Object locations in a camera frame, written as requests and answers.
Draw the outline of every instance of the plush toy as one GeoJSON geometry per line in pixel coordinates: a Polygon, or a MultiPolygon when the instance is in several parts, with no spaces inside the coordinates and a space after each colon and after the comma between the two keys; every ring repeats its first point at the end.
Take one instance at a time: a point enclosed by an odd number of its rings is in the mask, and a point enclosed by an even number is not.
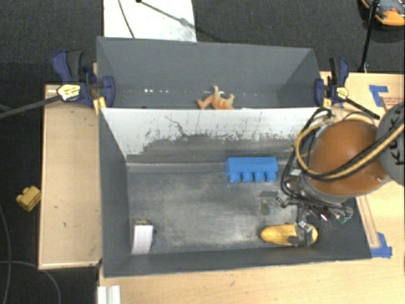
{"type": "Polygon", "coordinates": [[[214,93],[210,94],[207,98],[204,99],[204,101],[198,99],[197,104],[200,109],[205,109],[205,107],[211,104],[214,109],[228,110],[233,109],[232,103],[234,103],[234,99],[235,96],[233,94],[229,94],[228,99],[222,98],[221,94],[218,91],[218,87],[214,85],[214,93]]]}

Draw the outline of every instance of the blue tape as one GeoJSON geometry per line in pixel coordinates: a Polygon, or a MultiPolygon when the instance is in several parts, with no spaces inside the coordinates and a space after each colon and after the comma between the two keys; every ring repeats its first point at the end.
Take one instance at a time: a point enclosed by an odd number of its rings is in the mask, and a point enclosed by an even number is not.
{"type": "Polygon", "coordinates": [[[377,107],[382,107],[379,92],[388,92],[388,87],[385,85],[369,85],[369,89],[371,94],[373,95],[373,99],[377,107]]]}
{"type": "Polygon", "coordinates": [[[370,249],[371,256],[373,258],[388,258],[390,259],[392,256],[392,247],[387,246],[387,242],[385,241],[385,236],[382,233],[377,232],[378,238],[380,239],[381,247],[370,249]]]}

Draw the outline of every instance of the wooden table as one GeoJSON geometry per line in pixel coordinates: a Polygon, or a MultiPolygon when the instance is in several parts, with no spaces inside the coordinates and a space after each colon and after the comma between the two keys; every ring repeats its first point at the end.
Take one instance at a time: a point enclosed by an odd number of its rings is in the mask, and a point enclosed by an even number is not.
{"type": "MultiPolygon", "coordinates": [[[[322,73],[326,78],[329,73],[322,73]]],[[[350,98],[383,115],[370,84],[404,97],[403,75],[351,73],[350,98]]],[[[54,87],[48,87],[48,96],[54,87]]],[[[44,117],[39,236],[41,269],[85,267],[101,258],[96,116],[89,108],[55,103],[44,117]]],[[[400,303],[405,298],[404,188],[395,182],[367,195],[373,221],[394,249],[389,259],[288,267],[105,279],[130,303],[400,303]]]]}

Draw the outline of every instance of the dark carpet floor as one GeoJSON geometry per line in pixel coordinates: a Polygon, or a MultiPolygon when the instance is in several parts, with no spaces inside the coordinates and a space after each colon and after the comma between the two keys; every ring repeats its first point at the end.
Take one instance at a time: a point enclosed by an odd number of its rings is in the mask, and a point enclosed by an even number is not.
{"type": "MultiPolygon", "coordinates": [[[[356,70],[366,37],[358,0],[192,0],[199,41],[313,48],[320,70],[342,56],[356,70]]],[[[50,57],[81,49],[84,63],[96,60],[103,34],[103,0],[0,0],[0,104],[23,106],[41,99],[46,82],[58,77],[50,57]]],[[[404,73],[404,31],[375,30],[368,55],[371,72],[404,73]]],[[[15,196],[41,186],[41,110],[0,120],[0,205],[11,235],[14,260],[35,263],[39,210],[24,212],[15,196]]],[[[0,224],[0,261],[7,259],[0,224]]],[[[0,301],[6,285],[0,264],[0,301]]],[[[93,303],[96,270],[52,272],[62,303],[93,303]]],[[[8,303],[57,303],[44,274],[13,266],[8,303]]]]}

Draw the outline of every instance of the blue toy block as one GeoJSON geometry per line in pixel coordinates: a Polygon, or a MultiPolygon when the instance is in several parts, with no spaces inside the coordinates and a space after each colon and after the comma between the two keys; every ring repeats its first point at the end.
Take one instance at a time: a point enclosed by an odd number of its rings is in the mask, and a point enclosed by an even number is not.
{"type": "Polygon", "coordinates": [[[278,165],[274,157],[228,158],[225,168],[230,182],[263,182],[277,179],[278,165]]]}

